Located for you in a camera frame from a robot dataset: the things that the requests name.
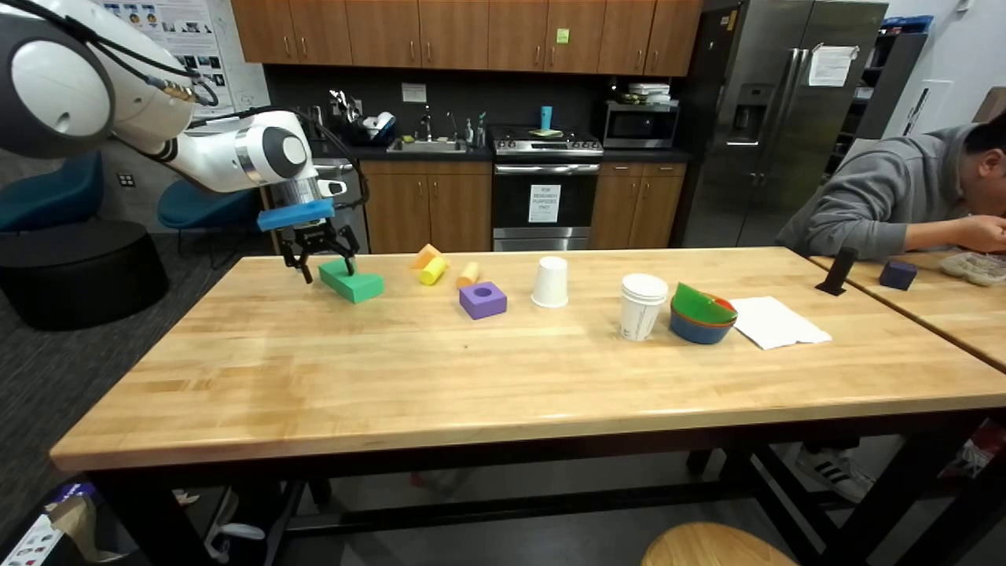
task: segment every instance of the oven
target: oven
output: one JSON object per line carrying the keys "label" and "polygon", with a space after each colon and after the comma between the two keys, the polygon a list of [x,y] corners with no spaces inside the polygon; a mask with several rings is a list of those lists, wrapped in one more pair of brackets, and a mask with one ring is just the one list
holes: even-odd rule
{"label": "oven", "polygon": [[493,249],[563,251],[592,244],[599,141],[584,132],[555,141],[527,141],[517,150],[497,146],[493,159]]}

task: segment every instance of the white cup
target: white cup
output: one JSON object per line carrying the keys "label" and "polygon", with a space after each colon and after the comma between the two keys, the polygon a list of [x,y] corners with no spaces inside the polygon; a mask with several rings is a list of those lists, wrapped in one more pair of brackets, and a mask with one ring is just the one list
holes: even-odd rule
{"label": "white cup", "polygon": [[623,335],[631,343],[644,343],[655,335],[659,308],[665,301],[665,282],[650,274],[623,276]]}
{"label": "white cup", "polygon": [[542,308],[563,308],[570,301],[567,279],[570,274],[563,257],[542,257],[530,301]]}

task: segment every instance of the blue chair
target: blue chair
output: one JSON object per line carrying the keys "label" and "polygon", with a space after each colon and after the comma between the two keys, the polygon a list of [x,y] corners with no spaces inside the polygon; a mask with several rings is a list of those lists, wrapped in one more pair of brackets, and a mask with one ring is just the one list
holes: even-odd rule
{"label": "blue chair", "polygon": [[60,169],[0,189],[0,234],[81,222],[104,197],[99,155],[74,155]]}
{"label": "blue chair", "polygon": [[158,216],[171,230],[253,226],[257,212],[257,193],[218,194],[188,178],[176,178],[158,205]]}

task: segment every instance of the cabinet door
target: cabinet door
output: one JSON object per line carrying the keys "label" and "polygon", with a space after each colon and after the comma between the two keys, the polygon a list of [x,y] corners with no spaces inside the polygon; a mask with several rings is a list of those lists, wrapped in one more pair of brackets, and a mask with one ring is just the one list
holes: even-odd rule
{"label": "cabinet door", "polygon": [[491,57],[484,68],[542,68],[544,67],[547,0],[491,3]]}
{"label": "cabinet door", "polygon": [[291,62],[294,29],[284,0],[234,0],[243,50],[247,62]]}
{"label": "cabinet door", "polygon": [[442,251],[491,251],[491,173],[432,177],[432,243]]}
{"label": "cabinet door", "polygon": [[636,166],[604,164],[593,194],[592,249],[631,249]]}
{"label": "cabinet door", "polygon": [[608,0],[551,0],[547,3],[544,68],[551,74],[598,68],[604,3]]}
{"label": "cabinet door", "polygon": [[286,0],[298,62],[352,67],[345,0]]}
{"label": "cabinet door", "polygon": [[638,177],[638,207],[631,249],[665,249],[673,213],[678,212],[686,166],[644,166]]}
{"label": "cabinet door", "polygon": [[345,0],[356,67],[419,67],[419,0]]}
{"label": "cabinet door", "polygon": [[644,77],[689,77],[701,0],[658,0]]}
{"label": "cabinet door", "polygon": [[421,0],[421,50],[432,68],[484,68],[491,57],[491,0]]}
{"label": "cabinet door", "polygon": [[428,243],[428,186],[415,177],[369,173],[369,189],[370,251],[419,251]]}
{"label": "cabinet door", "polygon": [[598,74],[641,77],[647,62],[655,0],[608,0]]}

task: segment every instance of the backsplash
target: backsplash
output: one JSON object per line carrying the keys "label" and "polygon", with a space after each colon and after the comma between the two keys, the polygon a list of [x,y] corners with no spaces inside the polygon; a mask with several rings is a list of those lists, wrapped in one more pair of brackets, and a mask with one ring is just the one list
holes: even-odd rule
{"label": "backsplash", "polygon": [[421,132],[421,103],[401,103],[401,83],[428,86],[434,132],[454,134],[464,121],[487,112],[487,125],[534,125],[536,107],[553,107],[553,125],[599,125],[610,80],[599,77],[514,77],[514,74],[404,74],[404,68],[316,68],[267,67],[272,103],[327,103],[339,88],[366,101],[366,112],[389,109],[400,132]]}

